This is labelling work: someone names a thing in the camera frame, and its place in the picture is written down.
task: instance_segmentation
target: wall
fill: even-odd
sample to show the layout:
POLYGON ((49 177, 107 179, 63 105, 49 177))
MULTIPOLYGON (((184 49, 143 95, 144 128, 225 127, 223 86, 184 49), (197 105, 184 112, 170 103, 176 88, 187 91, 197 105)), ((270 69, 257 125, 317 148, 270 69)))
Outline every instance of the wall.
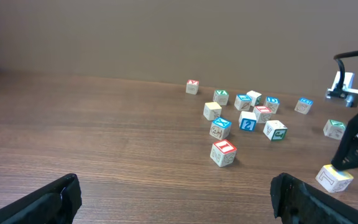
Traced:
POLYGON ((322 95, 350 50, 354 0, 0 0, 3 70, 322 95))

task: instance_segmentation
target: white cube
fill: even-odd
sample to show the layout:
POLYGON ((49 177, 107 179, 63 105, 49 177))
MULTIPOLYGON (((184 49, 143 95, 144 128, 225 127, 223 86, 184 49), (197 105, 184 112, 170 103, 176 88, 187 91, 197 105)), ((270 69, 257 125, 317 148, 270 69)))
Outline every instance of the white cube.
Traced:
POLYGON ((251 97, 245 94, 238 94, 234 102, 234 107, 239 111, 249 111, 251 102, 252 102, 251 97))
POLYGON ((239 126, 244 131, 254 131, 256 115, 253 112, 242 111, 239 118, 239 126))
POLYGON ((265 135, 271 141, 283 140, 288 128, 280 121, 267 121, 264 128, 265 135))
POLYGON ((346 171, 338 171, 333 165, 325 165, 316 176, 316 180, 329 192, 341 192, 352 182, 353 176, 346 171))
POLYGON ((256 115, 256 123, 266 123, 272 117, 272 111, 266 106, 255 106, 253 112, 256 115))
POLYGON ((231 129, 231 122, 223 118, 216 118, 211 125, 209 134, 216 137, 219 140, 225 139, 231 129))
POLYGON ((215 90, 213 101, 219 103, 219 105, 226 105, 229 101, 229 94, 226 90, 215 90))
POLYGON ((341 140, 345 133, 346 125, 343 122, 329 119, 323 129, 324 135, 333 139, 341 140))
POLYGON ((236 147, 224 139, 212 144, 210 157, 219 167, 223 167, 234 161, 236 152, 236 147))
POLYGON ((188 80, 186 85, 186 92, 190 94, 197 94, 198 84, 200 84, 197 80, 188 80))
POLYGON ((303 114, 307 114, 313 104, 313 100, 308 100, 305 98, 300 98, 298 103, 295 106, 295 111, 303 114))
POLYGON ((208 121, 213 121, 221 116, 222 108, 217 102, 205 103, 204 116, 208 121))
POLYGON ((280 100, 271 96, 267 96, 264 106, 269 108, 273 114, 277 112, 278 106, 280 106, 280 100))
POLYGON ((247 95, 252 99, 251 106, 259 105, 262 94, 255 92, 254 90, 251 90, 247 93, 247 95))

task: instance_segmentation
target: block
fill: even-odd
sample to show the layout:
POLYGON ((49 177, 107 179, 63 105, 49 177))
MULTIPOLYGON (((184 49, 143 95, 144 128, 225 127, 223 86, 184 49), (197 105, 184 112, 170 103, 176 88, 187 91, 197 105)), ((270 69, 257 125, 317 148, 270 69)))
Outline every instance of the block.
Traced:
POLYGON ((217 102, 205 103, 204 116, 208 121, 213 121, 221 116, 222 108, 217 102))
POLYGON ((262 94, 251 90, 247 93, 247 95, 252 99, 251 106, 259 105, 262 94))
POLYGON ((333 139, 341 140, 345 133, 346 125, 343 122, 329 119, 323 129, 324 135, 333 139))
POLYGON ((288 128, 280 121, 267 121, 264 128, 265 135, 271 141, 283 140, 288 128))
POLYGON ((236 152, 236 147, 224 139, 212 144, 210 157, 219 167, 223 167, 234 161, 236 152))
POLYGON ((197 94, 198 85, 200 84, 197 80, 188 80, 186 85, 186 93, 197 94))
POLYGON ((313 104, 312 100, 300 98, 295 106, 295 111, 303 114, 308 114, 312 104, 313 104))
POLYGON ((333 165, 325 165, 316 176, 316 180, 329 192, 341 192, 352 182, 353 176, 347 171, 338 171, 333 165))
POLYGON ((280 100, 271 96, 267 96, 264 106, 269 108, 273 114, 275 114, 278 110, 278 106, 280 106, 280 100))
POLYGON ((272 111, 266 106, 255 106, 253 113, 256 115, 256 123, 266 123, 272 117, 272 111))
POLYGON ((213 101, 219 103, 219 105, 226 105, 229 101, 229 94, 226 90, 215 90, 213 101))
POLYGON ((231 122, 223 119, 223 118, 216 118, 211 125, 211 130, 209 134, 216 137, 219 140, 225 139, 231 129, 231 122))
POLYGON ((238 94, 234 102, 234 107, 239 111, 249 111, 252 98, 245 94, 238 94))
POLYGON ((254 131, 256 126, 256 115, 252 112, 242 111, 239 118, 239 126, 244 131, 254 131))

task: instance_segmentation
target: brown tabletop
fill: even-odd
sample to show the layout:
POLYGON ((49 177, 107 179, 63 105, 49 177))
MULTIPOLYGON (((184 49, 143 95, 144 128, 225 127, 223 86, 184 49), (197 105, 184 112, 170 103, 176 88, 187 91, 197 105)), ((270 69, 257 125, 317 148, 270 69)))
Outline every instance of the brown tabletop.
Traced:
MULTIPOLYGON (((222 117, 232 121, 228 140, 238 151, 233 165, 219 168, 203 116, 215 88, 202 84, 191 95, 184 85, 0 73, 0 208, 69 172, 83 198, 74 223, 281 223, 273 177, 287 172, 324 190, 314 178, 339 141, 323 127, 347 123, 358 108, 311 97, 303 115, 294 111, 300 96, 261 91, 262 102, 280 99, 272 119, 288 127, 285 140, 270 142, 264 124, 239 129, 234 99, 249 90, 227 90, 222 117)), ((330 195, 358 209, 358 169, 350 173, 348 189, 330 195)))

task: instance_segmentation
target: toy block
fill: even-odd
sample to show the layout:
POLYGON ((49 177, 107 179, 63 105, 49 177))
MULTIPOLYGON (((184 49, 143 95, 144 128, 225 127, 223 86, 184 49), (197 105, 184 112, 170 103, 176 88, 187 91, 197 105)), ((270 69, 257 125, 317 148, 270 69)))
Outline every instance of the toy block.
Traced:
POLYGON ((343 122, 329 119, 323 131, 325 136, 341 140, 345 129, 346 125, 343 122))
POLYGON ((197 80, 188 80, 186 85, 186 93, 197 94, 198 85, 200 84, 197 80))
POLYGON ((226 105, 229 100, 229 94, 226 90, 215 90, 213 101, 219 105, 226 105))
POLYGON ((298 100, 298 103, 295 106, 295 111, 297 111, 299 113, 307 114, 309 112, 312 104, 313 104, 312 100, 300 98, 298 100))
POLYGON ((275 114, 277 112, 278 106, 280 106, 280 100, 271 96, 267 96, 264 106, 269 108, 272 113, 275 114))
POLYGON ((283 140, 288 128, 280 121, 267 121, 264 128, 265 135, 271 141, 283 140))
POLYGON ((254 131, 256 115, 252 112, 242 111, 239 118, 239 126, 244 131, 254 131))
POLYGON ((329 192, 341 192, 352 182, 353 176, 346 171, 338 171, 333 165, 325 165, 316 176, 316 180, 329 192))
POLYGON ((234 102, 234 107, 239 111, 249 111, 251 102, 252 102, 251 97, 244 94, 238 94, 234 102))
POLYGON ((217 102, 205 103, 204 116, 208 121, 213 121, 221 116, 222 108, 217 102))
POLYGON ((223 118, 216 118, 211 125, 209 134, 216 137, 219 140, 225 139, 231 129, 231 122, 223 118))
POLYGON ((251 90, 247 93, 249 97, 251 97, 251 106, 259 105, 260 99, 262 97, 262 94, 255 92, 254 90, 251 90))
POLYGON ((253 113, 256 115, 256 123, 266 123, 272 117, 272 111, 266 106, 255 106, 253 113))
POLYGON ((223 167, 234 161, 236 152, 236 147, 224 139, 212 144, 210 157, 219 167, 223 167))

